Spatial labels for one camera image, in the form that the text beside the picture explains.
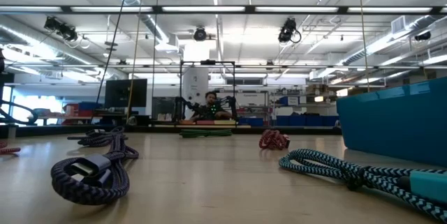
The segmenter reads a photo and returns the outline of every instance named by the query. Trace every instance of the braided rope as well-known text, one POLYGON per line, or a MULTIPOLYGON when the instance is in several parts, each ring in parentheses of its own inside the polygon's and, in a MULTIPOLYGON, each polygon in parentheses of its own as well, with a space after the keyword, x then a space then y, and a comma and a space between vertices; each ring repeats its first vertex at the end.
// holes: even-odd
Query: braided rope
POLYGON ((8 143, 6 141, 0 141, 0 154, 11 154, 20 151, 20 148, 6 148, 8 143))
POLYGON ((127 159, 137 159, 138 152, 124 144, 127 137, 124 128, 118 127, 109 133, 97 136, 70 137, 79 140, 78 144, 86 147, 104 147, 110 144, 109 152, 103 156, 111 161, 111 183, 107 188, 90 186, 72 178, 72 173, 66 168, 76 163, 80 158, 67 158, 59 161, 51 169, 52 187, 56 193, 66 200, 78 204, 99 205, 111 203, 127 194, 130 188, 129 176, 122 165, 127 159))
POLYGON ((298 173, 316 174, 340 179, 346 181, 348 188, 351 190, 366 185, 370 188, 390 193, 438 221, 447 223, 446 209, 397 186, 397 180, 402 176, 409 176, 412 171, 443 174, 447 172, 445 170, 360 167, 359 165, 348 163, 311 149, 291 151, 279 160, 279 166, 298 173), (291 162, 292 160, 302 165, 296 165, 291 162), (311 163, 308 160, 316 161, 324 165, 311 163))
POLYGON ((279 133, 279 130, 264 130, 259 140, 259 148, 282 150, 288 147, 289 138, 285 134, 279 133))

